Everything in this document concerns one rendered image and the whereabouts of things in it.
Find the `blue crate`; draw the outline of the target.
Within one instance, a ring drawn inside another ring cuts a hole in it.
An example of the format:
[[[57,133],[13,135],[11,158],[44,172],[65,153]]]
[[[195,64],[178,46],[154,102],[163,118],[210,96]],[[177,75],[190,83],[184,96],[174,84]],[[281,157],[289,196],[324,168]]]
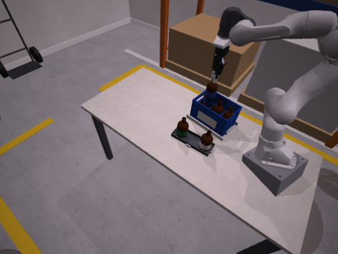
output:
[[[223,137],[226,131],[231,126],[234,126],[236,119],[238,118],[238,115],[242,109],[242,106],[220,95],[219,93],[216,93],[215,99],[213,100],[208,100],[203,97],[197,102],[197,99],[205,95],[205,91],[203,91],[203,93],[199,94],[192,100],[190,116],[192,116],[193,118]],[[200,103],[201,100],[204,100],[205,106]],[[221,115],[218,115],[217,113],[210,110],[210,108],[211,106],[218,104],[218,101],[220,100],[222,101],[224,111]],[[222,115],[225,111],[229,110],[230,107],[234,108],[234,114],[227,120],[223,118]]]

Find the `brown bottle with green label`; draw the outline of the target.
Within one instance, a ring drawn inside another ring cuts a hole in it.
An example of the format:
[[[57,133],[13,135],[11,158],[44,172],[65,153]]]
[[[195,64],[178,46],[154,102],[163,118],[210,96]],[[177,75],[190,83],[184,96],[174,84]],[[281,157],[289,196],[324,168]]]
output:
[[[186,121],[186,117],[182,117],[182,120],[179,121],[177,124],[177,130],[176,130],[176,135],[179,138],[185,138],[188,133],[188,123]]]

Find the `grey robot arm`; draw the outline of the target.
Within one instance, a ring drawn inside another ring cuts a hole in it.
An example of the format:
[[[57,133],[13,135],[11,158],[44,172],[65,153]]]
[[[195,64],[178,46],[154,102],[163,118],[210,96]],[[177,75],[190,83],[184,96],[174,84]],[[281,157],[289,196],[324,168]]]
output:
[[[308,16],[308,17],[307,17]],[[271,88],[265,94],[263,126],[254,155],[262,165],[292,170],[297,162],[283,137],[286,124],[312,98],[338,82],[337,14],[332,11],[302,11],[274,25],[256,26],[238,7],[224,10],[212,46],[224,49],[251,42],[276,39],[318,39],[323,61],[295,80],[285,92]],[[254,27],[253,27],[254,26]]]

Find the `brown bottle with blue label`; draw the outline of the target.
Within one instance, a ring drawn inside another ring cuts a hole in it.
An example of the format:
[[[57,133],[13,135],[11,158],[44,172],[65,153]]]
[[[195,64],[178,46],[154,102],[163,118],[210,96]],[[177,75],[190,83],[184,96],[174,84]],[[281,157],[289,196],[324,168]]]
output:
[[[213,78],[212,78],[212,81],[213,81]],[[212,81],[207,84],[205,95],[204,95],[204,97],[208,100],[215,99],[216,92],[217,92],[217,89],[218,89],[217,83],[213,84]]]

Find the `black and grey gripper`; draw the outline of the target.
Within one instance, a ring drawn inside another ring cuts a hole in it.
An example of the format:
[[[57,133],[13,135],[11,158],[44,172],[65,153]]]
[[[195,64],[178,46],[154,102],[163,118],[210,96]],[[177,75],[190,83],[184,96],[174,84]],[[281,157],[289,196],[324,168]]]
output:
[[[228,53],[229,47],[230,46],[227,46],[224,49],[220,49],[218,47],[215,48],[214,59],[212,64],[213,71],[211,76],[211,80],[214,77],[212,81],[213,84],[217,83],[218,76],[222,73],[223,67],[226,64],[226,62],[224,62],[224,57]]]

